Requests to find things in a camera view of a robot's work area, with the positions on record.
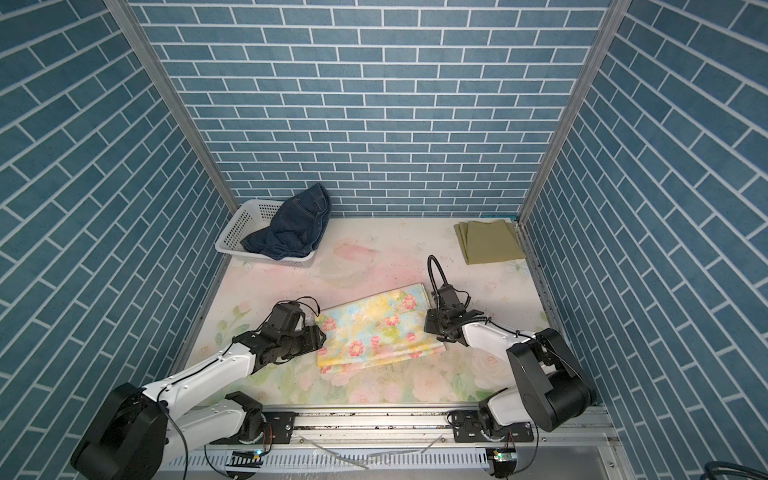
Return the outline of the floral pastel skirt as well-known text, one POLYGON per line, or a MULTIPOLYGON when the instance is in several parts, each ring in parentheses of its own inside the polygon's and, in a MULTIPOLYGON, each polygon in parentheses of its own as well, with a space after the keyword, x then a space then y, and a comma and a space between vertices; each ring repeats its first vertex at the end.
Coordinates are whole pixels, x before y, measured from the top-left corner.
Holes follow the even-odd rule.
POLYGON ((326 310, 317 319, 326 336, 318 367, 350 372, 443 352, 443 342, 424 330, 430 308, 424 285, 416 283, 326 310))

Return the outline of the olive green skirt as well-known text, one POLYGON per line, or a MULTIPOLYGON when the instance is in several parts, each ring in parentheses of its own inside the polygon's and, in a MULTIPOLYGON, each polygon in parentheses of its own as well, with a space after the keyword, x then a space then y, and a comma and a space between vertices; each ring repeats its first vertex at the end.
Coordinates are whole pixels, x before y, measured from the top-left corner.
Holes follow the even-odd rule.
POLYGON ((454 231, 467 265, 526 258, 513 223, 504 220, 460 222, 454 226, 454 231))

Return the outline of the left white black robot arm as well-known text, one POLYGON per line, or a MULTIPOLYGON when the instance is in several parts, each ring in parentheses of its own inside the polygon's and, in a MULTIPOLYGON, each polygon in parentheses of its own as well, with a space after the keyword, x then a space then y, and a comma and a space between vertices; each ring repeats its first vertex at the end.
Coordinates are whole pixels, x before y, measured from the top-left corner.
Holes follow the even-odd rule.
POLYGON ((260 401, 241 391, 202 401, 269 365, 319 351, 326 335, 311 296, 277 302, 262 323, 211 357, 144 386, 112 390, 75 447, 71 466, 87 479, 151 479, 164 465, 220 440, 270 451, 275 429, 260 401))

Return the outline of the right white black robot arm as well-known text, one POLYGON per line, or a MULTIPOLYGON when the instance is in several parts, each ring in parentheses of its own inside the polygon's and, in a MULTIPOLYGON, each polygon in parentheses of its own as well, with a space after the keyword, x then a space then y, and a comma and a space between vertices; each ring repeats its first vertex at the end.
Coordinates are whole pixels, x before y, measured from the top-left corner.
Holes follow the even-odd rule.
POLYGON ((444 343, 482 350, 509 365, 514 387, 478 404, 481 431, 498 441, 513 424, 551 432, 582 415, 597 400, 596 387, 561 334, 513 330, 469 307, 471 298, 445 284, 433 291, 424 330, 444 343))

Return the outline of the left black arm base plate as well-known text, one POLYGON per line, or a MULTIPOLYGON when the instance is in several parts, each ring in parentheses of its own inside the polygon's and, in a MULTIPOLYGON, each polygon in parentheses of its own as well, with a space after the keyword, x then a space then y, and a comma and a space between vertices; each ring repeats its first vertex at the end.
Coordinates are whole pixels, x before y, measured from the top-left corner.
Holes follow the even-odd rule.
POLYGON ((289 444, 293 435, 296 414, 294 412, 262 412, 255 428, 246 423, 235 435, 220 438, 213 445, 263 445, 289 444))

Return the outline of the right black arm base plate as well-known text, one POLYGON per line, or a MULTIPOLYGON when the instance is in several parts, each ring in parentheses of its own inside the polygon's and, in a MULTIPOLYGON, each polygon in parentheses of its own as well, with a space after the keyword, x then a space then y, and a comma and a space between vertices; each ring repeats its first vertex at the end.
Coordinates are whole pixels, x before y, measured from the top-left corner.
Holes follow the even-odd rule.
POLYGON ((529 422, 506 426, 498 424, 486 410, 452 410, 446 416, 456 443, 533 442, 535 435, 529 422))

